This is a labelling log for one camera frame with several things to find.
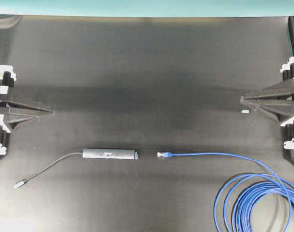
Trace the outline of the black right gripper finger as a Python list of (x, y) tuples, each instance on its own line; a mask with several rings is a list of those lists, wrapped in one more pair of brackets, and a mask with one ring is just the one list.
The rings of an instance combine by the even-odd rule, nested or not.
[(275, 98), (294, 95), (294, 77), (285, 81), (279, 82), (275, 85), (247, 93), (243, 96), (244, 99), (263, 99), (263, 98)]
[(294, 120), (294, 100), (240, 99), (240, 103), (275, 120)]

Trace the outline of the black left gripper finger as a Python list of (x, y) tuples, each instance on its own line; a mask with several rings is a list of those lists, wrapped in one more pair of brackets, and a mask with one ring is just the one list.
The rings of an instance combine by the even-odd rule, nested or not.
[(27, 108), (32, 110), (46, 111), (46, 112), (53, 111), (53, 109), (50, 108), (48, 105), (17, 93), (0, 94), (0, 102), (6, 102), (15, 106), (20, 106), (22, 108)]
[(0, 126), (4, 128), (14, 128), (14, 123), (29, 121), (40, 121), (46, 117), (52, 116), (54, 111), (38, 111), (25, 108), (0, 107)]

